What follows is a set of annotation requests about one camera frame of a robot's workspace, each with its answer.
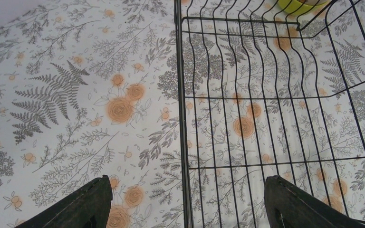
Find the yellow-green bowl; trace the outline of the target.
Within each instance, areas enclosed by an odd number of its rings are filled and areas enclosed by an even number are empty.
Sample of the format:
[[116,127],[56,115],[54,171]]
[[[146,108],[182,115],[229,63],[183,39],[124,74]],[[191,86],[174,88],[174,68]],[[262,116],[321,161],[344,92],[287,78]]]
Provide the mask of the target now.
[[329,0],[278,0],[278,6],[288,15],[302,16],[324,7]]

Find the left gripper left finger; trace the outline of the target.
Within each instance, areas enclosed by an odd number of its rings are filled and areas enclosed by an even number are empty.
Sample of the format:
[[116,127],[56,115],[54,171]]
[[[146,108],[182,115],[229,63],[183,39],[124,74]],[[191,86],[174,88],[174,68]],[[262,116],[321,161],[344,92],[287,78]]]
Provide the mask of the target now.
[[95,178],[19,228],[105,228],[113,199],[109,177]]

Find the black wire dish rack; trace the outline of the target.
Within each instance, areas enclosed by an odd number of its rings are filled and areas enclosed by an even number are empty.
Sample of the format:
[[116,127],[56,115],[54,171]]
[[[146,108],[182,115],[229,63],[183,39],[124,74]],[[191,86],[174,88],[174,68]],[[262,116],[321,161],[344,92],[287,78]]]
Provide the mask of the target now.
[[268,228],[278,175],[365,225],[365,0],[176,0],[183,226]]

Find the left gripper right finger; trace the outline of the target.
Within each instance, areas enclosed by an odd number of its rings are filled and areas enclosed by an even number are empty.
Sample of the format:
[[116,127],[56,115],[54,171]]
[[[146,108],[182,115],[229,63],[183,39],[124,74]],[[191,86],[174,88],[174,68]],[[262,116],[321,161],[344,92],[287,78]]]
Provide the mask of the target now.
[[271,228],[365,228],[278,175],[266,178],[264,204]]

